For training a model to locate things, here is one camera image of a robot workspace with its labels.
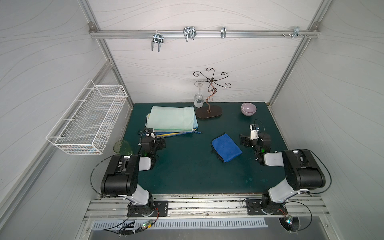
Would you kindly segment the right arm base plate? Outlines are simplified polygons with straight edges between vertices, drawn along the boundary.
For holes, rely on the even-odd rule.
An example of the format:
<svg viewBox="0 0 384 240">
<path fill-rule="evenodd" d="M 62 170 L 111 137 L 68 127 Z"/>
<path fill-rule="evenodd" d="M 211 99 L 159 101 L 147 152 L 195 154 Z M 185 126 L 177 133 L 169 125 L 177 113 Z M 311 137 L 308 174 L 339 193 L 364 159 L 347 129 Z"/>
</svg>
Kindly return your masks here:
<svg viewBox="0 0 384 240">
<path fill-rule="evenodd" d="M 269 200 L 244 199 L 242 204 L 250 216 L 283 216 L 288 213 L 288 210 L 283 204 L 274 203 Z"/>
</svg>

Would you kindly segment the blue microfibre cloth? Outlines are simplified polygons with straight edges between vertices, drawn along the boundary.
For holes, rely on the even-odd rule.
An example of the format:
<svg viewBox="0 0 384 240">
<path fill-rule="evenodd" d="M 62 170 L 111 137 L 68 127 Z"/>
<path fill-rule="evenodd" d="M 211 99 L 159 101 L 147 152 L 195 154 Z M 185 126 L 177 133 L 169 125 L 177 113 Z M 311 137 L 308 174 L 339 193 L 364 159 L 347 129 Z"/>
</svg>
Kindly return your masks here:
<svg viewBox="0 0 384 240">
<path fill-rule="evenodd" d="M 230 162 L 243 153 L 227 133 L 223 133 L 213 139 L 211 141 L 211 147 L 223 163 Z"/>
</svg>

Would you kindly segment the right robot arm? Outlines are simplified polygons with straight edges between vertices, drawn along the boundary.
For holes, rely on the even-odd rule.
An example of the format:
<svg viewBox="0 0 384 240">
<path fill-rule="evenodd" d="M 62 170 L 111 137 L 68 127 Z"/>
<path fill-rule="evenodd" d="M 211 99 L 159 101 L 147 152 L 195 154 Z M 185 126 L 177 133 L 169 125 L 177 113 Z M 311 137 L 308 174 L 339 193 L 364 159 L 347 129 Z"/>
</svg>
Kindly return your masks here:
<svg viewBox="0 0 384 240">
<path fill-rule="evenodd" d="M 266 215 L 272 215 L 285 202 L 299 194 L 310 194 L 311 191 L 326 186 L 325 174 L 319 166 L 320 159 L 308 149 L 271 151 L 271 137 L 261 133 L 260 128 L 250 125 L 250 135 L 239 135 L 240 143 L 252 148 L 256 161 L 261 166 L 282 167 L 285 178 L 276 186 L 262 194 L 256 207 Z"/>
</svg>

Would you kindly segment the wine glass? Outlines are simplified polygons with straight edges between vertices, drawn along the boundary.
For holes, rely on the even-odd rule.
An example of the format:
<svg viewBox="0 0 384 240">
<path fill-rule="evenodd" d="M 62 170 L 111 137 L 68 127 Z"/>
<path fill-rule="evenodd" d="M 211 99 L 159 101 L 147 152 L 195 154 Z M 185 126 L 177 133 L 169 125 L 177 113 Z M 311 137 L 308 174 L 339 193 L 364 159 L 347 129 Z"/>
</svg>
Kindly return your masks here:
<svg viewBox="0 0 384 240">
<path fill-rule="evenodd" d="M 201 93 L 201 88 L 203 86 L 203 82 L 196 81 L 194 84 L 199 89 L 198 93 L 195 94 L 195 96 L 194 96 L 194 106 L 196 108 L 201 108 L 204 105 L 204 97 Z"/>
</svg>

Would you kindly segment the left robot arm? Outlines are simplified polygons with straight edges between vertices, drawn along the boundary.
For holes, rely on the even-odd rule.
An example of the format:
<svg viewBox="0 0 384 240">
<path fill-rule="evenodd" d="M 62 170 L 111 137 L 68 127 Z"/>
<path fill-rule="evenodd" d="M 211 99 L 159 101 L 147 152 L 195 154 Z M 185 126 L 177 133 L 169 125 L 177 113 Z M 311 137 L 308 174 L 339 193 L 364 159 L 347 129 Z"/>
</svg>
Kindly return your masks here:
<svg viewBox="0 0 384 240">
<path fill-rule="evenodd" d="M 128 217 L 134 214 L 151 217 L 159 212 L 153 195 L 139 185 L 139 173 L 155 167 L 157 152 L 166 147 L 166 141 L 165 138 L 157 136 L 152 128 L 144 128 L 138 145 L 140 149 L 137 154 L 115 154 L 100 161 L 91 171 L 90 185 L 101 197 L 127 200 Z M 96 168 L 107 160 L 109 163 L 98 191 L 93 185 L 93 174 Z"/>
</svg>

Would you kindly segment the metal hook clip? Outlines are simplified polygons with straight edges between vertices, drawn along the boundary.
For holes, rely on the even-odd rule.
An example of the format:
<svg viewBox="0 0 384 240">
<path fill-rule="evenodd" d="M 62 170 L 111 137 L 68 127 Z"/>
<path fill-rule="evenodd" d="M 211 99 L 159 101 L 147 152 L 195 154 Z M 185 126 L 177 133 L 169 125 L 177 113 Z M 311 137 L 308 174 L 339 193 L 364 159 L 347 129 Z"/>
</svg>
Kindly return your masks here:
<svg viewBox="0 0 384 240">
<path fill-rule="evenodd" d="M 197 35 L 196 28 L 195 27 L 184 28 L 183 29 L 183 35 L 184 35 L 186 42 L 188 42 L 189 40 L 194 40 L 196 35 Z"/>
<path fill-rule="evenodd" d="M 221 39 L 225 39 L 227 35 L 226 27 L 221 27 Z"/>
<path fill-rule="evenodd" d="M 151 42 L 151 50 L 153 51 L 155 49 L 155 46 L 157 46 L 158 47 L 158 53 L 159 53 L 163 43 L 164 43 L 164 36 L 160 33 L 154 34 L 152 42 Z"/>
<path fill-rule="evenodd" d="M 301 33 L 300 27 L 295 27 L 293 29 L 292 33 L 290 33 L 288 35 L 282 34 L 282 36 L 284 38 L 291 38 L 291 39 L 294 39 L 294 38 L 308 38 L 309 37 L 308 34 Z"/>
</svg>

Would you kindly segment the metal scroll glass rack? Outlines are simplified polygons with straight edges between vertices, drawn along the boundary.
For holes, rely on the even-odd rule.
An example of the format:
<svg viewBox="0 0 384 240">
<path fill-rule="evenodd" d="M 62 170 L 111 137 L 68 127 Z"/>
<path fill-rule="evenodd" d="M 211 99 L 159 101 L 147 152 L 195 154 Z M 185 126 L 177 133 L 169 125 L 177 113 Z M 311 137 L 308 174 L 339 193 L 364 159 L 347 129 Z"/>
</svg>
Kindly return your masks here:
<svg viewBox="0 0 384 240">
<path fill-rule="evenodd" d="M 203 76 L 205 78 L 202 81 L 199 81 L 199 80 L 195 81 L 194 84 L 196 87 L 201 88 L 203 86 L 203 83 L 208 84 L 207 90 L 208 90 L 209 95 L 207 96 L 207 98 L 205 100 L 205 103 L 208 106 L 195 109 L 196 117 L 198 119 L 202 119 L 202 120 L 216 118 L 216 117 L 220 117 L 222 115 L 222 113 L 223 113 L 222 108 L 220 106 L 212 105 L 212 101 L 214 100 L 215 94 L 218 92 L 217 87 L 221 87 L 224 89 L 230 89 L 232 87 L 232 85 L 228 82 L 224 82 L 224 85 L 221 85 L 218 83 L 219 81 L 226 79 L 229 76 L 228 73 L 221 72 L 220 73 L 221 77 L 215 78 L 215 69 L 208 67 L 208 68 L 206 68 L 206 72 L 208 72 L 208 73 L 212 72 L 212 76 L 207 77 L 201 71 L 193 72 L 194 77 L 198 78 L 198 77 Z"/>
</svg>

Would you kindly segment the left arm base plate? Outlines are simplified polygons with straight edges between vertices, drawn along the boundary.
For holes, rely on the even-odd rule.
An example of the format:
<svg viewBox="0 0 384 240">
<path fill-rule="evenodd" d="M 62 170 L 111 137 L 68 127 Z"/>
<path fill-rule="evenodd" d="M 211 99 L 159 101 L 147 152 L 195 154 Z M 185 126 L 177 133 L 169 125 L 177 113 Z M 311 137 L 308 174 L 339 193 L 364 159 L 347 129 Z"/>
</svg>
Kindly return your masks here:
<svg viewBox="0 0 384 240">
<path fill-rule="evenodd" d="M 168 216 L 168 201 L 154 201 L 149 202 L 144 206 L 128 204 L 127 217 L 131 218 L 149 218 L 149 217 L 167 217 Z"/>
</svg>

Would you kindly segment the green plastic cup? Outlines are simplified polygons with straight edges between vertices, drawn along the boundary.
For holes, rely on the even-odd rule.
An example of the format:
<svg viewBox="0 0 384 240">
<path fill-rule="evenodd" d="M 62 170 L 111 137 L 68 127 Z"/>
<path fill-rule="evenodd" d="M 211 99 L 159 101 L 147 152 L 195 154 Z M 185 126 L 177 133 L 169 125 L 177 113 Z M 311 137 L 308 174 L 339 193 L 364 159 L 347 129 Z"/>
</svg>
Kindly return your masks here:
<svg viewBox="0 0 384 240">
<path fill-rule="evenodd" d="M 126 140 L 118 141 L 113 146 L 113 151 L 116 154 L 122 155 L 122 156 L 131 156 L 134 154 L 130 144 Z"/>
</svg>

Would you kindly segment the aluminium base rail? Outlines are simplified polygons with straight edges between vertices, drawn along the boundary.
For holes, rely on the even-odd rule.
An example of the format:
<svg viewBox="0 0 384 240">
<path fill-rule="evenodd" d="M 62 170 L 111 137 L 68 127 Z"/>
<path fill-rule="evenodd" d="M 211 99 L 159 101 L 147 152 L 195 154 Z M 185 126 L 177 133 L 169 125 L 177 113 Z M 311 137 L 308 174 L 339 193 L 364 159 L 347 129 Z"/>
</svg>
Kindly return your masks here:
<svg viewBox="0 0 384 240">
<path fill-rule="evenodd" d="M 167 201 L 167 218 L 248 218 L 247 199 L 260 200 L 261 194 L 155 194 L 154 200 Z M 330 216 L 320 196 L 298 195 L 286 203 L 288 213 L 295 217 Z M 91 200 L 84 220 L 123 220 L 127 217 L 128 201 L 122 198 Z"/>
</svg>

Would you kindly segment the aluminium cross rail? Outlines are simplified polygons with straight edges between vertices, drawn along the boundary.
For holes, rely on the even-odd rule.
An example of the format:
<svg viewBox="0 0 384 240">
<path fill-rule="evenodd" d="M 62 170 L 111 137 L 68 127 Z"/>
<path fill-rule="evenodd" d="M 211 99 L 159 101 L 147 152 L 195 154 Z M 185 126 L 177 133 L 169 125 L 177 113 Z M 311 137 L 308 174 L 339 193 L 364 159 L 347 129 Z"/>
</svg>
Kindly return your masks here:
<svg viewBox="0 0 384 240">
<path fill-rule="evenodd" d="M 225 39 L 260 39 L 260 38 L 284 38 L 282 34 L 288 35 L 293 30 L 228 30 Z M 195 39 L 221 39 L 221 30 L 196 30 Z M 160 33 L 164 39 L 183 39 L 182 30 L 163 31 L 96 31 L 90 33 L 93 39 L 152 39 L 153 35 Z M 321 32 L 301 30 L 308 34 L 308 38 L 317 38 Z"/>
</svg>

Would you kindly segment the light blue document bag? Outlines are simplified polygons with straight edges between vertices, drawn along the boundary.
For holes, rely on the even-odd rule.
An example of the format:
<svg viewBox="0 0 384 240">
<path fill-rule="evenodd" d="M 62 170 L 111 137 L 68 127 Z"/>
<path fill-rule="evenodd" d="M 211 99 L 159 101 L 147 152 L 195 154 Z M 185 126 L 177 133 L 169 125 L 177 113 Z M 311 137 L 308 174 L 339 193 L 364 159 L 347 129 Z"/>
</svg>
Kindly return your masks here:
<svg viewBox="0 0 384 240">
<path fill-rule="evenodd" d="M 147 114 L 146 115 L 146 121 L 148 122 L 149 120 L 149 117 L 150 117 L 150 114 Z M 197 117 L 194 116 L 194 131 L 196 131 L 198 129 L 198 121 L 197 121 Z"/>
</svg>

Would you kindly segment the pink ceramic bowl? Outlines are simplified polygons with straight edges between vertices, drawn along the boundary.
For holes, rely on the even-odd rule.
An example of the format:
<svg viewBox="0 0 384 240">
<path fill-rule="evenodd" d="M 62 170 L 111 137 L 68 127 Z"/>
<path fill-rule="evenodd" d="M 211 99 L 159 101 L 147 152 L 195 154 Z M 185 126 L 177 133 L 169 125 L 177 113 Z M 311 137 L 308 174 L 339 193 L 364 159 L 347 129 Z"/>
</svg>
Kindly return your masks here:
<svg viewBox="0 0 384 240">
<path fill-rule="evenodd" d="M 252 116 L 257 112 L 257 107 L 252 103 L 243 103 L 241 105 L 241 112 L 244 116 Z"/>
</svg>

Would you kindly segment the white vent strip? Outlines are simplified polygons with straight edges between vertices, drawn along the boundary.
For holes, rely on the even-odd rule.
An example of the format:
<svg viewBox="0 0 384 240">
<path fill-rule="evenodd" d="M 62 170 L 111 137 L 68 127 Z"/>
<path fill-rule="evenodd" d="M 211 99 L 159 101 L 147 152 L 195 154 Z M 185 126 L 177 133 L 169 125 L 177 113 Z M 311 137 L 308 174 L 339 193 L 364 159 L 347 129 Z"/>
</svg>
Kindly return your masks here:
<svg viewBox="0 0 384 240">
<path fill-rule="evenodd" d="M 134 230 L 147 223 L 148 220 L 136 219 L 128 220 L 124 224 L 120 221 L 94 221 L 92 230 L 118 231 L 120 228 L 128 226 L 128 230 Z M 264 218 L 213 218 L 213 219 L 159 219 L 152 230 L 185 230 L 185 229 L 249 229 L 267 228 L 268 225 Z"/>
</svg>

